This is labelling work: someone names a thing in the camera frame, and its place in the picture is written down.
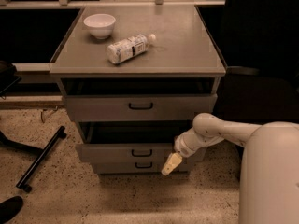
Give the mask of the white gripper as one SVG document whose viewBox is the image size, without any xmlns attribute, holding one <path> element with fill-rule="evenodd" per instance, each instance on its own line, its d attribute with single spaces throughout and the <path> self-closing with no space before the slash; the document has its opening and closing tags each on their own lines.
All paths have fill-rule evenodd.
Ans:
<svg viewBox="0 0 299 224">
<path fill-rule="evenodd" d="M 200 139 L 194 131 L 182 133 L 175 139 L 174 150 L 177 153 L 169 155 L 161 173 L 164 176 L 169 175 L 182 163 L 182 157 L 188 158 L 192 156 L 201 147 Z"/>
</svg>

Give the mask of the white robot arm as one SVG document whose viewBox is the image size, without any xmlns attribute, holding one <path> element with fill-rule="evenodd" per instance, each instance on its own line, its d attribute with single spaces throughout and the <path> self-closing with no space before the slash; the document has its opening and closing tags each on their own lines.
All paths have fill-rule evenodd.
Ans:
<svg viewBox="0 0 299 224">
<path fill-rule="evenodd" d="M 299 224 L 299 124 L 231 122 L 208 113 L 175 139 L 162 169 L 169 175 L 198 149 L 227 140 L 244 148 L 239 224 Z"/>
</svg>

